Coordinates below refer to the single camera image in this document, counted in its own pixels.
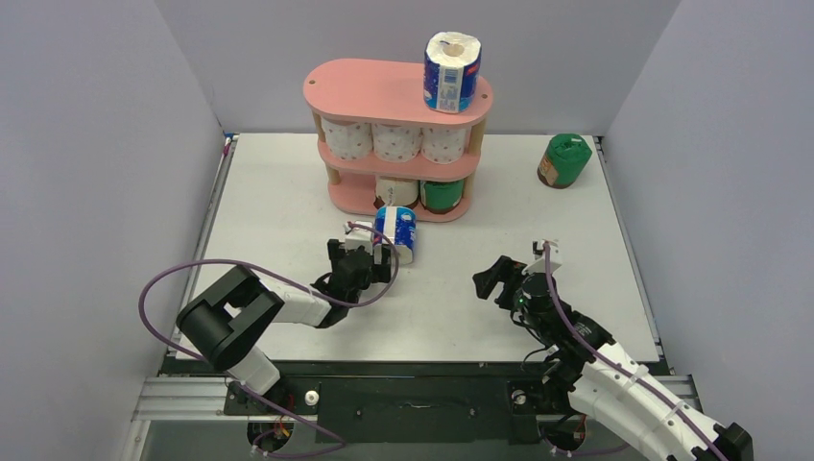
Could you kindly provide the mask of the blue white roll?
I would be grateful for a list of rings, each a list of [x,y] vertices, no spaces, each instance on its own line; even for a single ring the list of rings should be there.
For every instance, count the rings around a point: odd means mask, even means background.
[[[400,264],[414,261],[417,237],[417,216],[406,206],[383,206],[377,210],[375,229],[395,245]]]
[[[481,67],[482,44],[459,32],[438,32],[427,42],[423,65],[425,105],[444,113],[461,113],[473,101]]]

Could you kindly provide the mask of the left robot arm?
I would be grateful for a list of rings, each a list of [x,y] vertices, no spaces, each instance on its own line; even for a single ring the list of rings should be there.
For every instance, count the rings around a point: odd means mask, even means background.
[[[261,412],[274,413],[286,400],[281,371],[257,346],[274,322],[330,328],[346,318],[374,283],[391,282],[398,263],[391,245],[350,249],[328,242],[331,272],[306,289],[265,283],[246,264],[232,267],[188,303],[176,325],[216,371],[248,387]]]

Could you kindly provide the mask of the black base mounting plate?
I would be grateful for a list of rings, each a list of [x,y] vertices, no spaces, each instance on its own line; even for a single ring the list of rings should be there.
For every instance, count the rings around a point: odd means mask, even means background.
[[[574,448],[597,423],[570,409],[563,391],[527,362],[281,361],[278,405],[351,444],[536,444]],[[210,366],[169,358],[147,380],[136,414],[151,420],[244,421],[290,418],[246,394]]]

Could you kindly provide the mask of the white dotted roll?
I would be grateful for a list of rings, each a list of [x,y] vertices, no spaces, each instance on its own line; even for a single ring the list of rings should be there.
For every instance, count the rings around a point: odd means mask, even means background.
[[[422,131],[417,127],[371,125],[373,152],[388,162],[407,162],[419,154]]]
[[[322,128],[325,143],[336,158],[343,160],[365,158],[373,149],[369,123],[323,118]]]

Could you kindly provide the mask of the pink three-tier shelf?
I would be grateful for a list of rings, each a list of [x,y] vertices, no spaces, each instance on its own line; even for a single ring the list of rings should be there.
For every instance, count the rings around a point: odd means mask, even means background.
[[[318,150],[328,176],[333,205],[343,212],[374,215],[375,179],[378,176],[431,182],[464,183],[461,202],[446,213],[433,213],[416,205],[420,221],[445,223],[462,217],[471,205],[471,188],[480,161],[487,116],[493,102],[491,84],[479,77],[475,98],[462,113],[431,110],[423,101],[423,66],[420,63],[337,59],[318,65],[302,84],[318,133]],[[422,157],[387,162],[373,154],[361,159],[340,159],[327,143],[324,120],[383,123],[409,128],[467,129],[461,159],[447,165]]]

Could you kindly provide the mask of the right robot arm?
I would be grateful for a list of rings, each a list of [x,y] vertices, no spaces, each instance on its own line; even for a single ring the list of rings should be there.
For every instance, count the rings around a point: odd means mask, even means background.
[[[555,410],[589,416],[649,460],[752,460],[754,443],[737,423],[723,425],[681,400],[612,335],[559,295],[547,266],[499,257],[472,279],[550,352],[541,396]]]

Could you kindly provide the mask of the brown green roll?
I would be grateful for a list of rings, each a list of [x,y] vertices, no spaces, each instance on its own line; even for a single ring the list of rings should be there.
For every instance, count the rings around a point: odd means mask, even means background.
[[[434,214],[446,214],[462,200],[464,180],[455,182],[422,181],[419,185],[419,198],[423,207]]]

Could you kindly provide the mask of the white dotted roll shelf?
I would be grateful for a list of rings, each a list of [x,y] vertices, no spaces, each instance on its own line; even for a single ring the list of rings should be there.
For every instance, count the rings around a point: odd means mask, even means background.
[[[421,155],[437,164],[457,161],[466,151],[468,129],[422,128]]]

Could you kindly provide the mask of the beige brown roll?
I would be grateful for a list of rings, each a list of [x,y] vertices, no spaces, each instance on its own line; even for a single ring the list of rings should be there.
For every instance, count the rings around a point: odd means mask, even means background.
[[[419,203],[419,181],[376,176],[374,196],[373,205],[376,208],[383,206],[414,208]]]

